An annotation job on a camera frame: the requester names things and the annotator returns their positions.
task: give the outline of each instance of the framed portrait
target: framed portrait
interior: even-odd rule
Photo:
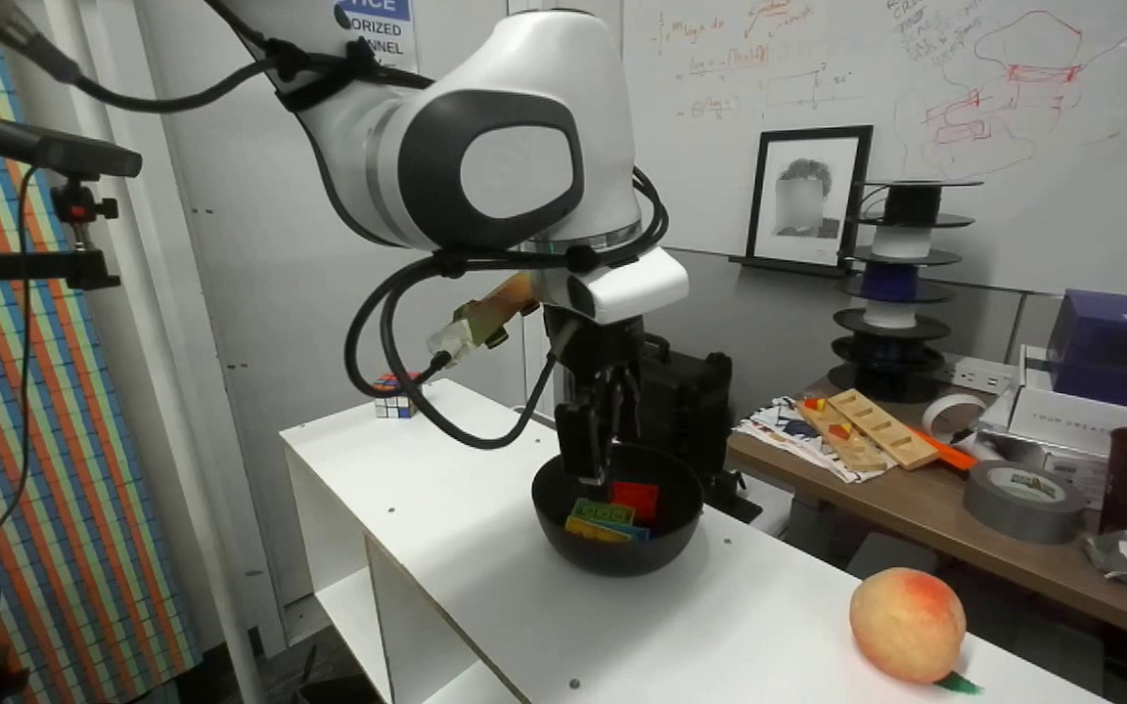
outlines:
[[[749,263],[846,273],[874,124],[761,134]]]

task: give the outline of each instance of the white table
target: white table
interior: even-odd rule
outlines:
[[[514,422],[458,385],[432,401],[478,433]],[[527,502],[548,428],[482,454],[367,403],[284,440],[319,603],[385,702],[948,702],[854,651],[856,579],[714,509],[667,573],[565,565]],[[988,702],[1098,702],[980,637],[964,673]]]

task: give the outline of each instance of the peach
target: peach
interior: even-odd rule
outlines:
[[[882,673],[932,685],[955,669],[967,617],[945,579],[888,568],[854,590],[848,634]]]

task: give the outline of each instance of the whiteboard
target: whiteboard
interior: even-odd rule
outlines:
[[[761,134],[874,124],[869,175],[988,182],[938,277],[1127,294],[1127,3],[627,0],[623,31],[672,247],[743,256]]]

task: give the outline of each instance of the desk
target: desk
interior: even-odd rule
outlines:
[[[958,472],[894,469],[867,486],[843,486],[834,472],[794,454],[782,454],[751,433],[732,433],[728,458],[751,476],[818,496],[848,518],[861,518],[874,530],[910,536],[980,573],[1010,579],[1049,603],[1061,603],[1086,617],[1127,629],[1127,587],[1104,583],[1098,568],[1079,555],[1079,545],[1023,545],[974,519],[964,509],[967,476]]]
[[[456,385],[432,401],[478,433],[514,422]],[[527,502],[552,454],[541,422],[482,454],[371,406],[286,432],[319,603],[389,702],[948,702],[861,662],[856,579],[714,509],[667,573],[565,565]],[[981,637],[964,673],[992,702],[1098,702]]]

